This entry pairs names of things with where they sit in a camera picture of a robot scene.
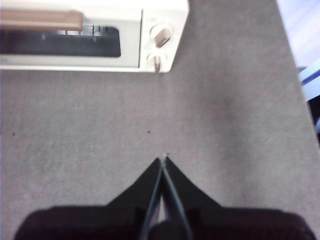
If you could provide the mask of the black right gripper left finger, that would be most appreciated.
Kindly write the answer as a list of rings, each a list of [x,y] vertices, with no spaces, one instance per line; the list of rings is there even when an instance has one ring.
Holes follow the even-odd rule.
[[[125,191],[106,205],[67,205],[30,213],[16,240],[144,240],[159,203],[162,177],[155,159]]]

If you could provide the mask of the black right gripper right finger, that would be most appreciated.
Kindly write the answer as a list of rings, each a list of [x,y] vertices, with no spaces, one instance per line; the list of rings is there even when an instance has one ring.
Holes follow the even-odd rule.
[[[303,217],[279,209],[222,206],[199,189],[168,157],[163,160],[164,196],[172,218],[189,240],[314,240]]]

